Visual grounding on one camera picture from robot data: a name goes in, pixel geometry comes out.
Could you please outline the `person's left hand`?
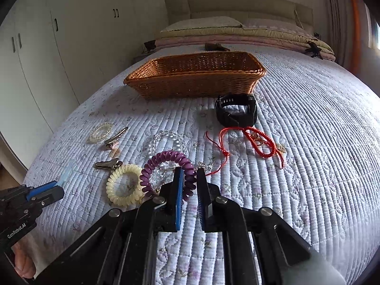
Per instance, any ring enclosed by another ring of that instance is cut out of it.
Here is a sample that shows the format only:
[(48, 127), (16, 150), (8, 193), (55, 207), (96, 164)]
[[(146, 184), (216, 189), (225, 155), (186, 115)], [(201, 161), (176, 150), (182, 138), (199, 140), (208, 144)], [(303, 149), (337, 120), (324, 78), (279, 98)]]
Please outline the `person's left hand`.
[(20, 277), (32, 279), (36, 273), (35, 264), (31, 257), (26, 253), (23, 245), (17, 242), (12, 246), (15, 255), (15, 271)]

